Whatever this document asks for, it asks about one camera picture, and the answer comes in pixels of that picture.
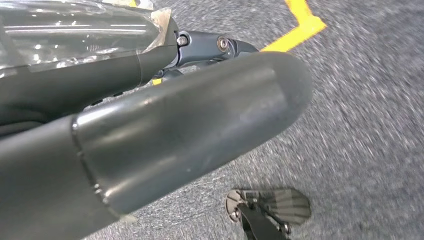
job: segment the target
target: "protective plastic film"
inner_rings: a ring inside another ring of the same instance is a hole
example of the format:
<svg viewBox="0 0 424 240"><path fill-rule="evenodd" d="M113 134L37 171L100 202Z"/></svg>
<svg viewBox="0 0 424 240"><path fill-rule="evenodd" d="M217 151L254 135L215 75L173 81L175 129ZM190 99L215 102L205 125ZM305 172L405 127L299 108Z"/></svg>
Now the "protective plastic film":
<svg viewBox="0 0 424 240"><path fill-rule="evenodd" d="M141 54L165 42L169 8L0 0L0 78Z"/></svg>

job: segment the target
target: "metal bracket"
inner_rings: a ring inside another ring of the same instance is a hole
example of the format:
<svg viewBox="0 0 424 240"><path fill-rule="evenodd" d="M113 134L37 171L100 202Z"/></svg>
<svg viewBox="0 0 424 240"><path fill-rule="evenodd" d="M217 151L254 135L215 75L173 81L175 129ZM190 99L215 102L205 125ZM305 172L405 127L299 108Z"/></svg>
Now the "metal bracket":
<svg viewBox="0 0 424 240"><path fill-rule="evenodd" d="M210 62L221 62L258 52L258 49L247 42L226 38L218 33L180 31L178 35L178 68L192 65L201 67Z"/></svg>

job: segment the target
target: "yellow floor marking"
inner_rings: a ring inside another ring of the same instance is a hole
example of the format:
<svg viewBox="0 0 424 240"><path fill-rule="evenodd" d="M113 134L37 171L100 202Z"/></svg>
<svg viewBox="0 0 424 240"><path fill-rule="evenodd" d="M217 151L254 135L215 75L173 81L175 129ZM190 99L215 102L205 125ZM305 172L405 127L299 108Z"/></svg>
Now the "yellow floor marking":
<svg viewBox="0 0 424 240"><path fill-rule="evenodd" d="M159 85L159 84L161 84L161 83L162 83L162 78L152 79L152 80L151 80L151 83L152 83L153 85Z"/></svg>
<svg viewBox="0 0 424 240"><path fill-rule="evenodd" d="M285 0L285 3L299 25L261 52L287 52L327 27L319 17L312 14L306 0Z"/></svg>
<svg viewBox="0 0 424 240"><path fill-rule="evenodd" d="M130 6L130 7L133 7L133 8L136 8L136 7L137 7L137 3L136 3L136 1L135 1L135 0L132 0L132 1L129 3L129 6Z"/></svg>

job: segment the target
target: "bolt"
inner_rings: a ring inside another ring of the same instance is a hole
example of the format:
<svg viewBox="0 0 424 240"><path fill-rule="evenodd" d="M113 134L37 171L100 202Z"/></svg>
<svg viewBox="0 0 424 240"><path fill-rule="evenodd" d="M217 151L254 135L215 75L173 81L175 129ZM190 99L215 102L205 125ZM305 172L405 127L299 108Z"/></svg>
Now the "bolt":
<svg viewBox="0 0 424 240"><path fill-rule="evenodd" d="M238 219L239 218L239 210L235 209L232 213L231 213L231 217L233 217L234 219Z"/></svg>
<svg viewBox="0 0 424 240"><path fill-rule="evenodd" d="M176 38L176 44L178 44L178 46L185 46L189 43L189 39L182 35Z"/></svg>
<svg viewBox="0 0 424 240"><path fill-rule="evenodd" d="M223 36L218 37L218 49L221 52L226 52L228 50L228 39Z"/></svg>

